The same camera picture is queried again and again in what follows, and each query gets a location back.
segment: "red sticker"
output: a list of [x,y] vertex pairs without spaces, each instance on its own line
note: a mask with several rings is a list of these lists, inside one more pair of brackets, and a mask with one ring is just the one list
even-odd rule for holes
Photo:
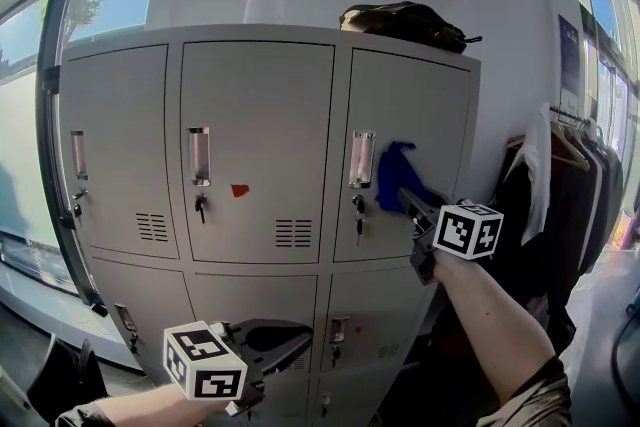
[[249,192],[249,186],[244,183],[240,185],[231,184],[231,192],[234,198],[239,198]]

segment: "hand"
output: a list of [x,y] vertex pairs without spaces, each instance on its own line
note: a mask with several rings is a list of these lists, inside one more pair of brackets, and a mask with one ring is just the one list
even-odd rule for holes
[[464,258],[460,258],[459,256],[443,251],[442,249],[434,249],[433,258],[436,261],[436,265],[433,269],[433,277],[441,283],[455,275],[460,270],[468,269],[469,267],[476,265],[472,261],[465,260]]

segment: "black bag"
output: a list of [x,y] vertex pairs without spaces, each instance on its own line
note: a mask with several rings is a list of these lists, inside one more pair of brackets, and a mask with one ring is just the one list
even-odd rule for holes
[[464,32],[429,6],[415,2],[352,6],[340,17],[340,29],[404,39],[456,54],[464,52],[467,43],[482,41],[482,36],[465,39]]
[[107,396],[98,359],[88,340],[78,354],[69,344],[51,335],[44,366],[27,392],[40,416],[53,425],[62,413]]

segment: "locker door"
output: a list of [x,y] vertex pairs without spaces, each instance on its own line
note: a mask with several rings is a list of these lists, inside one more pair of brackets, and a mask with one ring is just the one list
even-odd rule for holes
[[251,410],[250,420],[241,415],[249,427],[304,427],[309,379],[291,377],[289,372],[265,378],[265,400]]
[[[327,318],[322,370],[342,371],[376,363],[402,363],[415,338],[417,308],[436,289],[427,287],[411,267],[385,271],[334,274]],[[330,343],[333,319],[349,317],[340,358],[333,366]]]
[[[431,189],[452,196],[462,155],[470,85],[477,77],[436,63],[354,50],[345,160],[336,240],[336,261],[392,258],[411,254],[413,224],[384,212],[378,194],[380,155],[393,141],[412,142],[405,155]],[[375,133],[371,187],[349,187],[354,131]],[[364,231],[356,232],[352,198],[365,200]]]
[[[196,317],[205,322],[241,322],[266,318],[313,327],[316,276],[213,276],[196,274],[188,281]],[[285,374],[305,375],[311,349]]]
[[185,45],[182,156],[195,260],[318,261],[332,68],[329,46]]
[[166,45],[65,62],[60,130],[69,194],[91,246],[178,258],[164,147]]
[[131,332],[114,305],[126,307],[131,316],[139,337],[136,347],[140,366],[154,384],[171,382],[162,367],[164,330],[195,321],[182,272],[92,258],[91,273],[125,342]]
[[[313,407],[314,427],[366,427],[397,373],[398,367],[383,367],[321,375]],[[329,404],[323,416],[322,406],[327,398]]]

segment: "human arm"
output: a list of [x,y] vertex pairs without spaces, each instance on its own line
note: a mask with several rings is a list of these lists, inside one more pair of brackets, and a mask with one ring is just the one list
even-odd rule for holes
[[473,261],[434,251],[435,278],[502,405],[555,356],[538,322]]
[[137,395],[98,400],[90,405],[91,417],[88,420],[83,412],[86,406],[80,406],[63,415],[56,425],[193,427],[210,414],[224,412],[227,404],[226,401],[187,400],[177,384],[170,384]]

